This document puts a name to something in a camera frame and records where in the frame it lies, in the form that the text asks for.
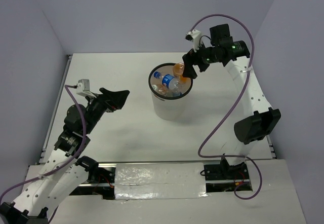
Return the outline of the orange bottle with label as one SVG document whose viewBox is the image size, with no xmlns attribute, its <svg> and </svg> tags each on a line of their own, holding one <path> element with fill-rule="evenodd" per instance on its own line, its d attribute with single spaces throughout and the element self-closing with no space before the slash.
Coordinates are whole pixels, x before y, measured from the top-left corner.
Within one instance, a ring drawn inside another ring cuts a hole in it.
<svg viewBox="0 0 324 224">
<path fill-rule="evenodd" d="M 184 64 L 183 63 L 177 63 L 173 66 L 173 75 L 178 78 L 182 83 L 185 83 L 187 78 L 183 77 L 184 72 Z"/>
</svg>

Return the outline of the blue cap pepsi water bottle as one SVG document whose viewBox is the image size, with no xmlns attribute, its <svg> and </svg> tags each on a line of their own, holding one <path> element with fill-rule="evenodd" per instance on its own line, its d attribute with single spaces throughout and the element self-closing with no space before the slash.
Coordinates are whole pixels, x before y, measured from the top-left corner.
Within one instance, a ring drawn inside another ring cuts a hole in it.
<svg viewBox="0 0 324 224">
<path fill-rule="evenodd" d="M 158 79 L 161 84 L 169 90 L 180 90 L 187 82 L 185 79 L 180 77 L 175 77 L 169 73 L 162 73 L 159 71 L 154 72 L 153 77 Z"/>
</svg>

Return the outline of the blue label white cap bottle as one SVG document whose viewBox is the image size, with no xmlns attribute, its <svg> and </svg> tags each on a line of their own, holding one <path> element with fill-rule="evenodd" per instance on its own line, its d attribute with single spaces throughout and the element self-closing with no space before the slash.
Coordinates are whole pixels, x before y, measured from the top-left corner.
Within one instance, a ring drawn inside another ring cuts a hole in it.
<svg viewBox="0 0 324 224">
<path fill-rule="evenodd" d="M 172 96 L 173 97 L 178 97 L 178 96 L 181 96 L 182 95 L 182 92 L 179 88 L 175 88 L 172 90 Z"/>
</svg>

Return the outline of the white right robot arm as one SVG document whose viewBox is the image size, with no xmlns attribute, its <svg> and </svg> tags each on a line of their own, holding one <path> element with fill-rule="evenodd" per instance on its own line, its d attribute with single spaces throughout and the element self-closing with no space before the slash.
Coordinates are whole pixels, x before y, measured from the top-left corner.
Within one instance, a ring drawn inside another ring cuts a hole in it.
<svg viewBox="0 0 324 224">
<path fill-rule="evenodd" d="M 196 79 L 194 66 L 204 72 L 212 63 L 219 62 L 230 74 L 239 93 L 234 105 L 242 105 L 244 117 L 233 126 L 238 149 L 225 150 L 220 156 L 220 173 L 224 178 L 231 179 L 237 174 L 238 167 L 245 161 L 256 142 L 272 132 L 281 118 L 281 113 L 279 109 L 273 109 L 265 98 L 253 71 L 252 54 L 244 41 L 233 40 L 228 24 L 210 28 L 209 47 L 203 44 L 202 34 L 196 29 L 189 31 L 185 38 L 193 43 L 193 48 L 182 57 L 182 75 Z"/>
</svg>

